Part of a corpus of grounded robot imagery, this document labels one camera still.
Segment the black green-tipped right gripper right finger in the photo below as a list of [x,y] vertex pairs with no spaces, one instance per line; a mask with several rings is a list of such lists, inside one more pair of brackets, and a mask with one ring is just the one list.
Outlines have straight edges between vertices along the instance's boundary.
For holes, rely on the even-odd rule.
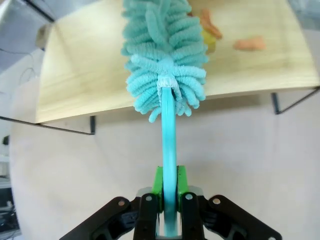
[[206,199],[189,186],[185,166],[177,167],[177,199],[183,240],[204,240],[204,229],[223,240],[281,240],[279,232],[223,195]]

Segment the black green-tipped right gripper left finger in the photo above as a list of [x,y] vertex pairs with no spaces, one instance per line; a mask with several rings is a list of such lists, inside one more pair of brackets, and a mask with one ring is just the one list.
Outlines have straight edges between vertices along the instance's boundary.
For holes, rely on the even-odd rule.
[[132,201],[113,198],[70,230],[62,240],[118,240],[134,231],[134,240],[155,240],[163,210],[163,168],[157,167],[153,186],[141,189]]

